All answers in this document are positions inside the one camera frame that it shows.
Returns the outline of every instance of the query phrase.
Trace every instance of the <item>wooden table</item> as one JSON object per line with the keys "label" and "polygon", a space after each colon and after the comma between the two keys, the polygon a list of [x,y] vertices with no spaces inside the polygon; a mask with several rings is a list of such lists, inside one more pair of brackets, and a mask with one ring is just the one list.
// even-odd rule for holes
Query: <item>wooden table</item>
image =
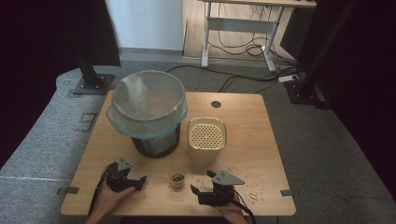
{"label": "wooden table", "polygon": [[[268,34],[268,41],[266,45],[262,46],[263,55],[265,61],[267,61],[268,69],[274,73],[276,68],[274,66],[273,59],[270,55],[270,49],[274,42],[277,27],[282,17],[284,7],[315,7],[317,4],[315,1],[306,0],[200,0],[207,2],[207,14],[205,21],[205,42],[202,52],[202,67],[208,67],[208,38],[209,31],[231,31],[231,32],[243,32],[243,33],[255,33],[255,34]],[[229,18],[213,18],[210,15],[212,3],[225,3],[225,4],[241,4],[241,5],[258,5],[258,6],[269,6],[279,7],[275,21],[254,21],[254,20],[237,20]]]}
{"label": "wooden table", "polygon": [[[108,94],[92,135],[81,158],[71,187],[78,194],[67,194],[62,205],[64,215],[87,215],[95,186],[105,167],[119,157],[134,164],[129,178],[143,175],[148,181],[141,191],[130,195],[113,212],[116,216],[220,216],[209,206],[198,204],[190,184],[200,191],[210,191],[212,183],[205,170],[226,170],[245,185],[235,186],[255,216],[291,216],[295,206],[291,196],[282,196],[289,189],[282,160],[262,97],[258,94],[187,92],[188,116],[181,123],[180,142],[167,157],[150,159],[137,152],[130,137],[119,134],[109,123],[106,110],[111,102]],[[221,103],[212,107],[213,101]],[[187,126],[191,119],[221,119],[227,129],[227,145],[218,161],[208,167],[194,164],[188,156]],[[188,167],[186,185],[170,189],[167,167],[181,161]]]}

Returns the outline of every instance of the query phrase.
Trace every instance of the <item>beige container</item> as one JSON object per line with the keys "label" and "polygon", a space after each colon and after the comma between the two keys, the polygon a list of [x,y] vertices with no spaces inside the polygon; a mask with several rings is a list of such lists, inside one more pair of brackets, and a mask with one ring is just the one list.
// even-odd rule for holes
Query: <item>beige container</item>
{"label": "beige container", "polygon": [[214,118],[196,118],[187,130],[189,156],[196,163],[207,166],[213,164],[227,143],[224,123]]}

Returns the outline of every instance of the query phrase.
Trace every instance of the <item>person's hand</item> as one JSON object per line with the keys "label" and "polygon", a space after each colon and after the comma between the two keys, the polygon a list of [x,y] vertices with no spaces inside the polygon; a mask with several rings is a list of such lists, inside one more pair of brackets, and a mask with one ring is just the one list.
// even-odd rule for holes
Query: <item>person's hand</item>
{"label": "person's hand", "polygon": [[[233,199],[239,202],[239,197],[237,193],[233,194]],[[233,203],[228,203],[223,206],[211,206],[219,210],[223,217],[231,224],[248,224],[245,219],[242,209]]]}
{"label": "person's hand", "polygon": [[95,206],[86,223],[100,223],[100,221],[107,216],[123,198],[132,194],[134,191],[135,187],[131,187],[118,193],[114,192],[105,181],[101,186]]}

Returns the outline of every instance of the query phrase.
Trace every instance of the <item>power strip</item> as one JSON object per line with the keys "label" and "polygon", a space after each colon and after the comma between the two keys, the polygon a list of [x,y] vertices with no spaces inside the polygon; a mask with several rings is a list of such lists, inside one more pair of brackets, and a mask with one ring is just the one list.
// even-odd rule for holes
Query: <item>power strip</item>
{"label": "power strip", "polygon": [[299,78],[296,75],[291,75],[291,76],[286,76],[286,77],[280,77],[278,79],[278,81],[280,83],[284,83],[284,82],[287,82],[287,81],[295,81],[295,80],[298,80],[298,79]]}

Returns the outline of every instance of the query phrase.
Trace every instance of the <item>glass cup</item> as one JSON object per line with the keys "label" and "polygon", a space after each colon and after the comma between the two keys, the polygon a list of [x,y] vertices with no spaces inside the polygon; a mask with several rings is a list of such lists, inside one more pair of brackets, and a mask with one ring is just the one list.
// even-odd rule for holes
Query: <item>glass cup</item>
{"label": "glass cup", "polygon": [[167,175],[170,186],[175,189],[182,188],[186,181],[187,168],[184,164],[175,162],[169,166]]}

